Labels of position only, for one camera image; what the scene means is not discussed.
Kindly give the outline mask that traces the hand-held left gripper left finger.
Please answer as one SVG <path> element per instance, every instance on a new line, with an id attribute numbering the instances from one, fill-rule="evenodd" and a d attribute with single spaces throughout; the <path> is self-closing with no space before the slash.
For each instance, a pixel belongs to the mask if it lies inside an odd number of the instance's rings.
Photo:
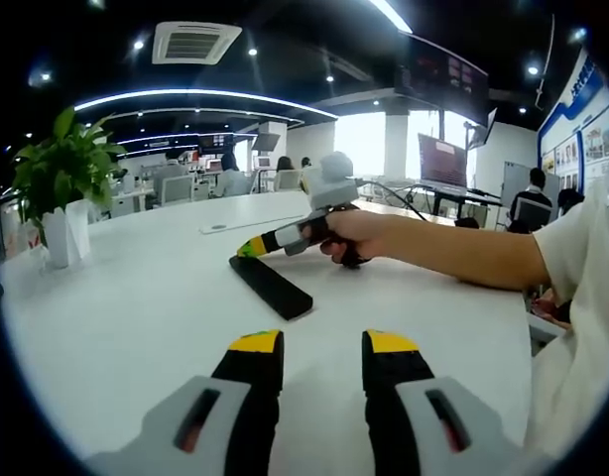
<path id="1" fill-rule="evenodd" d="M 283 332 L 245 335 L 210 376 L 191 378 L 151 408 L 136 438 L 86 465 L 94 475 L 265 475 L 283 376 Z"/>

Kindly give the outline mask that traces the person's right hand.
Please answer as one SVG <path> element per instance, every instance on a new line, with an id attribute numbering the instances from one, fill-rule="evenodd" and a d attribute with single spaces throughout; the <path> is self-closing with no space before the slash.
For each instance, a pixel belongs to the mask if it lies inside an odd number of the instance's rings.
<path id="1" fill-rule="evenodd" d="M 388 215 L 354 209 L 331 212 L 325 216 L 325 221 L 336 238 L 325 239 L 319 248 L 334 263 L 341 263 L 350 242 L 354 243 L 361 259 L 387 256 L 391 224 Z"/>

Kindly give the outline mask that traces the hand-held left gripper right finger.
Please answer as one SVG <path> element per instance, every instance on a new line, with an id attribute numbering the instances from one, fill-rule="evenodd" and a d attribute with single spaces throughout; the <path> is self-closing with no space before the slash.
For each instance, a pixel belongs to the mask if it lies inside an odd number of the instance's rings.
<path id="1" fill-rule="evenodd" d="M 411 339 L 362 334 L 365 420 L 378 475 L 516 475 L 521 449 L 500 416 L 437 377 Z"/>

